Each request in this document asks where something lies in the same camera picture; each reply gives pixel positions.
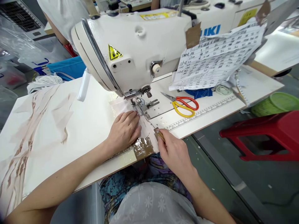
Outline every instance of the white lace top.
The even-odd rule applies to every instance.
[[[213,224],[198,217],[186,197],[156,182],[131,188],[110,221],[114,223]]]

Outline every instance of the juki logo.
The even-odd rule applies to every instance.
[[[203,32],[203,35],[204,36],[211,36],[211,35],[218,34],[219,31],[220,31],[220,27],[221,27],[221,24],[219,24],[218,26],[213,26],[213,27],[206,28]]]

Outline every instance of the plastic stool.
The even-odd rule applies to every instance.
[[[239,137],[250,135],[268,135],[282,145],[288,154],[255,155]],[[274,114],[237,122],[229,129],[220,131],[222,138],[232,140],[245,154],[240,158],[244,161],[273,160],[273,161],[299,161],[299,110]]]

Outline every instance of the yellow warning label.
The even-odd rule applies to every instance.
[[[245,12],[244,15],[242,16],[238,26],[242,26],[242,25],[246,24],[250,18],[255,16],[257,10],[258,9],[255,8],[255,9],[251,9],[251,10]]]
[[[122,57],[122,54],[118,50],[116,50],[113,46],[108,45],[108,48],[109,48],[110,61]]]
[[[144,20],[150,21],[150,20],[157,20],[157,19],[166,19],[170,17],[174,17],[178,15],[178,11],[171,10],[167,12],[161,12],[156,14],[146,14],[146,15],[140,15]]]

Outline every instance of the green basket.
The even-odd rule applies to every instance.
[[[299,99],[283,92],[273,93],[251,108],[251,112],[258,117],[292,110],[299,110]]]

